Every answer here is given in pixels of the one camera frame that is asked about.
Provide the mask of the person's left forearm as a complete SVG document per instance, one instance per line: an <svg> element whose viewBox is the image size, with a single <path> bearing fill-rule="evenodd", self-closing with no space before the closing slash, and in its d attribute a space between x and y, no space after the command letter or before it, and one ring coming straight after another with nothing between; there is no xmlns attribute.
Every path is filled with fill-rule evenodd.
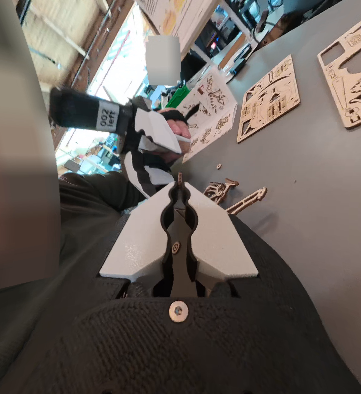
<svg viewBox="0 0 361 394"><path fill-rule="evenodd" d="M146 197L120 172L59 177L61 221L87 217L120 217Z"/></svg>

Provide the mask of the wooden model frame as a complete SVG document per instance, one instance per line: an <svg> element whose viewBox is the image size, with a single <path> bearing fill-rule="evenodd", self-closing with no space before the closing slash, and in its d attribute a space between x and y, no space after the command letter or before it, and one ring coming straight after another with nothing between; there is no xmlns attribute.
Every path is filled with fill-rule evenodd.
<svg viewBox="0 0 361 394"><path fill-rule="evenodd" d="M225 178L224 183L210 182L203 194L215 204L220 205L226 200L229 191L238 186L238 181ZM267 192L268 189L266 187L260 188L242 200L238 201L231 207L227 208L225 211L228 214L237 215L252 204L262 201L265 198Z"/></svg>

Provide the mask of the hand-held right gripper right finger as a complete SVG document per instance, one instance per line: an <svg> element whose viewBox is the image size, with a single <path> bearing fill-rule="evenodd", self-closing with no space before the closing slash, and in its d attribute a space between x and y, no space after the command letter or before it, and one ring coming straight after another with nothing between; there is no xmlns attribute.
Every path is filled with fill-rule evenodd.
<svg viewBox="0 0 361 394"><path fill-rule="evenodd" d="M258 269L230 215L188 182L183 184L185 222L190 228L186 266L190 280L206 288L239 278L255 278Z"/></svg>

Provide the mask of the assembly instruction booklet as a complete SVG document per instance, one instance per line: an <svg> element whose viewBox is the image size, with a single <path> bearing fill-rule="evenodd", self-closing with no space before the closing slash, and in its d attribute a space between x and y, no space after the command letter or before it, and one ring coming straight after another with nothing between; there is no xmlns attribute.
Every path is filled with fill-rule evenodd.
<svg viewBox="0 0 361 394"><path fill-rule="evenodd" d="M203 75L177 110L186 116L197 105L198 111L188 118L191 144L183 164L232 129L237 101L216 68Z"/></svg>

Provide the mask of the large green plastic bin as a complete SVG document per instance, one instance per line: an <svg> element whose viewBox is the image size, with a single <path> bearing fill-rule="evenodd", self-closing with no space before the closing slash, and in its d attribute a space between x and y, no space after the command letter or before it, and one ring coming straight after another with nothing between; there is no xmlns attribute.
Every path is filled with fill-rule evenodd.
<svg viewBox="0 0 361 394"><path fill-rule="evenodd" d="M171 99L168 101L166 108L177 108L189 93L190 90L186 85L178 88L172 95Z"/></svg>

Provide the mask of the wooden parts sheet curved cutout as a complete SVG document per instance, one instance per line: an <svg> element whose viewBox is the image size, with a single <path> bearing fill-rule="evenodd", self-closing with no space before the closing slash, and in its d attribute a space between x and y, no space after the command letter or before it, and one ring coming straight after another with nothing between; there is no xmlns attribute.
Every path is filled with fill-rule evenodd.
<svg viewBox="0 0 361 394"><path fill-rule="evenodd" d="M334 40L317 59L346 129L361 125L361 72L345 64L361 52L361 21Z"/></svg>

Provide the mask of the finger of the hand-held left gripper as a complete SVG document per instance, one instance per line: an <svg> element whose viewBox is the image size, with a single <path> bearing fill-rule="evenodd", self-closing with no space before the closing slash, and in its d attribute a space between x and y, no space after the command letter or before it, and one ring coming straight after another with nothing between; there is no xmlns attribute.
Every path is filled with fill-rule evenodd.
<svg viewBox="0 0 361 394"><path fill-rule="evenodd" d="M158 156L142 152L128 152L123 160L128 180L147 199L160 189L174 184L168 165Z"/></svg>
<svg viewBox="0 0 361 394"><path fill-rule="evenodd" d="M134 127L140 137L140 151L181 154L179 142L191 143L190 139L174 134L164 116L154 111L137 109Z"/></svg>

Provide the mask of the wooden parts sheet slotted strips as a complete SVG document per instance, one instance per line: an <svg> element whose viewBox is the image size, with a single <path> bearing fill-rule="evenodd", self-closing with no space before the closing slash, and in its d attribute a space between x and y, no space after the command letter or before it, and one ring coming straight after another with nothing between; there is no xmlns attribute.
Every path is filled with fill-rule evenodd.
<svg viewBox="0 0 361 394"><path fill-rule="evenodd" d="M245 92L237 143L272 124L300 103L293 58L290 54Z"/></svg>

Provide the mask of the black flat box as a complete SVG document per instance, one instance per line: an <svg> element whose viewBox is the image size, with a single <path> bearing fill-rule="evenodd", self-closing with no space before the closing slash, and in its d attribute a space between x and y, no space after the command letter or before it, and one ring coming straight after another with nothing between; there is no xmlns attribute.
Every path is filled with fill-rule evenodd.
<svg viewBox="0 0 361 394"><path fill-rule="evenodd" d="M193 50L190 50L181 61L180 80L189 81L206 62Z"/></svg>

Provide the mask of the person's left hand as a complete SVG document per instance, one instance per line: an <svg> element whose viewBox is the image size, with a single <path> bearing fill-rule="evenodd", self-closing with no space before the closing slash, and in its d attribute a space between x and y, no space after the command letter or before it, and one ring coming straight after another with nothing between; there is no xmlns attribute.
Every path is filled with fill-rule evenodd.
<svg viewBox="0 0 361 394"><path fill-rule="evenodd" d="M158 113L164 114L166 112L171 112L175 111L177 114L181 114L178 110L173 109L173 108L164 108L159 111ZM184 138L191 139L191 135L188 129L188 125L181 120L175 120L175 119L168 119L167 120L168 125L170 126L171 130L173 131L174 134L180 135ZM158 155L164 159L165 162L170 163L172 161L178 160L180 157L185 155L190 148L191 143L190 142L185 142L185 141L180 141L179 145L181 147L182 153L180 155L177 155L173 152L162 152L159 153Z"/></svg>

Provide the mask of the printed instruction sheet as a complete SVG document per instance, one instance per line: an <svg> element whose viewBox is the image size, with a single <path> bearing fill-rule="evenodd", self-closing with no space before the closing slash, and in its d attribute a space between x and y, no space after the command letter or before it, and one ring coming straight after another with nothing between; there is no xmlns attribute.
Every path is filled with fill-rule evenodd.
<svg viewBox="0 0 361 394"><path fill-rule="evenodd" d="M178 37L181 59L194 45L219 0L136 0L153 31Z"/></svg>

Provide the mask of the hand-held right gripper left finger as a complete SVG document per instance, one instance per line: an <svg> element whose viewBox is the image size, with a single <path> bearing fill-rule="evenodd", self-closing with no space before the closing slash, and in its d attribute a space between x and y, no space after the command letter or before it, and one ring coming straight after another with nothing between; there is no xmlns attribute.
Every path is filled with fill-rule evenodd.
<svg viewBox="0 0 361 394"><path fill-rule="evenodd" d="M161 215L170 204L171 182L132 210L103 266L101 277L159 282L168 238Z"/></svg>

